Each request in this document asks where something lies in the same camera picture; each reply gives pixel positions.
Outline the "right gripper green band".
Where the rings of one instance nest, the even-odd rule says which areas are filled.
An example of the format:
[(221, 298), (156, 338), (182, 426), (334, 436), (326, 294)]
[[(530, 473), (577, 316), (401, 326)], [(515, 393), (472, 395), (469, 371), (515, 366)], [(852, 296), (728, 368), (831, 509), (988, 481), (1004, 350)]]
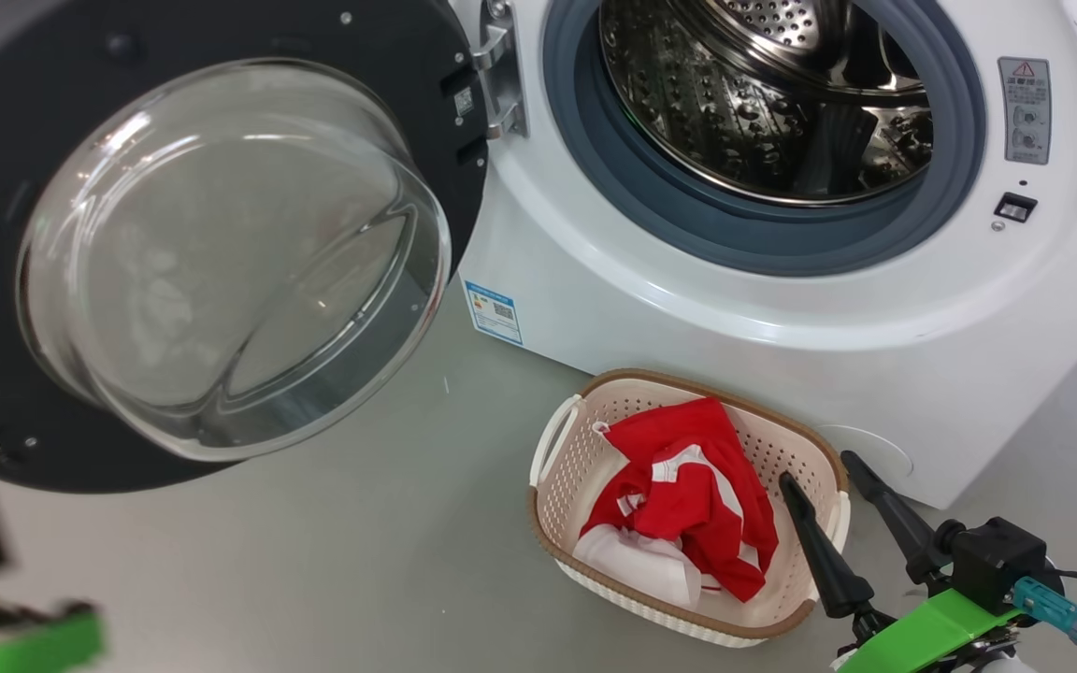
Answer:
[[(905, 558), (910, 580), (917, 585), (948, 585), (943, 570), (952, 563), (952, 558), (937, 547), (935, 529), (862, 457), (843, 451), (841, 462), (851, 483), (889, 528)], [(783, 472), (778, 483), (822, 609), (833, 619), (854, 618), (856, 648), (833, 662), (835, 672), (923, 672), (1020, 614), (1012, 603), (1012, 589), (1001, 595), (999, 609), (984, 609), (969, 597), (945, 591), (896, 622), (885, 623), (884, 614), (870, 604), (873, 597), (870, 583), (852, 571), (826, 536), (802, 486), (789, 472)]]

